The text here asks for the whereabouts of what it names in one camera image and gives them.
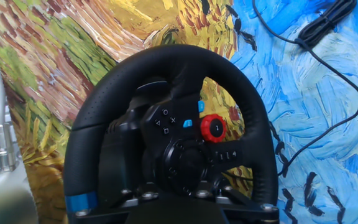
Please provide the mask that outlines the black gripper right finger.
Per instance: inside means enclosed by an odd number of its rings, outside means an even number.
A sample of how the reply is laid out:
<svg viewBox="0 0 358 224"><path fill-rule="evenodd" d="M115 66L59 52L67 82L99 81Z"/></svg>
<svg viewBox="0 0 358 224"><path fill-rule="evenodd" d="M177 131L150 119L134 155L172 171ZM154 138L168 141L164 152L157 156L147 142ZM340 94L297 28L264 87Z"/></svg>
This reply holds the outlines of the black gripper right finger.
<svg viewBox="0 0 358 224"><path fill-rule="evenodd" d="M195 215L200 216L203 223L279 223L277 206L259 205L230 185L202 186L193 192L193 198Z"/></svg>

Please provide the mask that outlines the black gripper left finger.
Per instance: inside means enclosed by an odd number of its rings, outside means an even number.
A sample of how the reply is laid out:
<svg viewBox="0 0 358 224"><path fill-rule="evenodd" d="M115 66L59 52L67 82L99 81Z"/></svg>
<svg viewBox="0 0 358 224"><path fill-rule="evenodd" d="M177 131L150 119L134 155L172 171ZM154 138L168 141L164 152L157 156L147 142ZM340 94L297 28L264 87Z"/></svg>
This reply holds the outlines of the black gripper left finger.
<svg viewBox="0 0 358 224"><path fill-rule="evenodd" d="M158 200L160 193L154 183L141 184L135 190L122 189L110 201L104 199L104 205L73 214L72 224L128 223L141 205Z"/></svg>

